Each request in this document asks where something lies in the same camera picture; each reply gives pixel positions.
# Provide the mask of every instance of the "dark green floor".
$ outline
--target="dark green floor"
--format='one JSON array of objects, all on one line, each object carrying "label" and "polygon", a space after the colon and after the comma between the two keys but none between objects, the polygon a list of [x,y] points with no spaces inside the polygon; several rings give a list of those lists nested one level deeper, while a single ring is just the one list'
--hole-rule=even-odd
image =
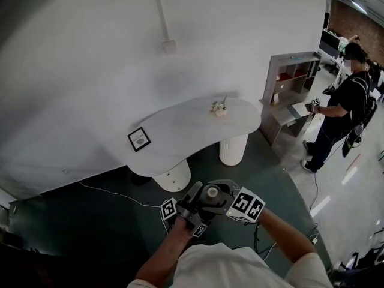
[{"label": "dark green floor", "polygon": [[[242,162],[236,167],[221,164],[218,145],[212,145],[188,158],[190,185],[196,181],[232,179],[259,195],[267,208],[308,234],[315,223],[293,181],[280,166],[262,135],[248,138]],[[122,167],[83,181],[85,185],[131,196],[142,203],[160,205],[185,191],[168,193],[156,182],[137,187],[130,182],[131,172]],[[128,263],[130,277],[158,247],[166,233],[160,210],[142,207],[124,197],[85,188],[78,183],[50,191],[18,204],[11,218],[11,232],[20,235],[25,248],[41,253],[70,256],[93,263]],[[254,226],[244,226],[226,217],[216,217],[204,238],[208,243],[223,242],[229,247],[253,248]],[[259,251],[273,242],[263,229],[259,232]],[[326,266],[330,260],[321,238],[316,248]],[[290,263],[278,248],[271,251],[267,264],[284,276]]]}]

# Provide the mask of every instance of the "curved white tabletop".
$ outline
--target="curved white tabletop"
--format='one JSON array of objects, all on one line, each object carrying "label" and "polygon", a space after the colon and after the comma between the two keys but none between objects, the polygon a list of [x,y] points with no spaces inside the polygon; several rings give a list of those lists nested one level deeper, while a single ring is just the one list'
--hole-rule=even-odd
[{"label": "curved white tabletop", "polygon": [[224,116],[211,113],[211,104],[221,100],[195,98],[146,119],[138,128],[143,127],[151,143],[135,152],[127,139],[128,167],[140,176],[157,176],[211,144],[258,129],[260,113],[243,99],[227,98]]}]

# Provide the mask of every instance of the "floor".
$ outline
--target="floor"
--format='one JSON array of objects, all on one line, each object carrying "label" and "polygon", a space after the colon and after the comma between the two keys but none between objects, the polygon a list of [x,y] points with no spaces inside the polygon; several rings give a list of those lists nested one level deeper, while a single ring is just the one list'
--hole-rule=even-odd
[{"label": "floor", "polygon": [[[329,97],[322,91],[334,80],[335,76],[322,67],[307,99],[319,98],[325,105]],[[308,207],[316,195],[316,185],[314,175],[305,172],[299,161],[306,156],[302,141],[315,141],[320,125],[317,115],[302,137],[292,137],[285,129],[274,145]],[[384,107],[379,104],[363,132],[361,146],[352,149],[344,159],[341,148],[336,151],[342,142],[336,143],[331,152],[335,154],[316,174],[319,196],[313,205],[314,211],[318,211],[314,220],[319,224],[332,262],[347,263],[353,252],[366,253],[378,241],[372,238],[373,233],[384,227],[384,160],[378,162],[384,150],[383,133]]]},{"label": "floor", "polygon": [[[315,223],[299,191],[259,131],[249,136],[243,160],[235,167],[220,162],[217,144],[192,155],[188,163],[190,185],[196,181],[234,180],[258,194],[270,210],[301,232],[313,233]],[[130,179],[131,171],[122,167],[88,178],[83,183],[131,196],[149,205],[160,205],[172,196],[179,199],[188,190],[172,194],[153,180],[138,187]],[[43,254],[93,263],[127,264],[128,261],[131,273],[157,249],[166,235],[159,209],[142,207],[127,198],[85,188],[78,183],[18,203],[17,212],[11,215],[10,232],[24,239],[26,249],[36,248]],[[259,239],[260,251],[273,244],[263,229],[260,229]],[[254,226],[217,216],[204,233],[203,241],[208,244],[223,242],[231,248],[253,248]],[[329,266],[331,261],[321,236],[316,248],[324,264]],[[281,276],[290,268],[289,261],[278,248],[271,251],[266,263]]]}]

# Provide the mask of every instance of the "white cube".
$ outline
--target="white cube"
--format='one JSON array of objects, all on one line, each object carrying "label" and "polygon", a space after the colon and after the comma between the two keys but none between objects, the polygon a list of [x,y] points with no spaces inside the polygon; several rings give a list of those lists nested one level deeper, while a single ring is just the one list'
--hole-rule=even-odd
[{"label": "white cube", "polygon": [[176,202],[177,201],[174,198],[171,198],[161,205],[161,217],[163,218],[163,221],[166,221],[177,214]]},{"label": "white cube", "polygon": [[246,188],[241,188],[226,216],[238,222],[255,223],[264,206],[265,202],[259,196]]}]

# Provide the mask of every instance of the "black picture frame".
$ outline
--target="black picture frame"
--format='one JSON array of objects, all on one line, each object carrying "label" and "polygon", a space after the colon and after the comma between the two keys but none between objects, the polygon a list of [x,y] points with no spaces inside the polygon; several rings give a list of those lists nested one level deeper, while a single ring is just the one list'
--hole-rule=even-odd
[{"label": "black picture frame", "polygon": [[[135,134],[136,132],[138,132],[139,130],[141,130],[141,131],[143,132],[143,134],[144,134],[145,138],[148,140],[148,142],[146,142],[145,144],[143,144],[143,145],[140,146],[139,148],[136,148],[135,145],[134,145],[134,143],[133,143],[132,140],[131,140],[131,136],[132,136],[133,134]],[[136,129],[134,132],[131,132],[131,133],[128,135],[128,140],[131,142],[131,145],[132,145],[132,147],[133,147],[133,149],[134,149],[135,152],[138,152],[139,150],[143,149],[143,148],[144,148],[145,146],[147,146],[148,144],[151,144],[151,140],[150,140],[149,137],[146,135],[146,133],[145,133],[143,127],[140,127],[140,128],[138,128],[138,129]]]}]

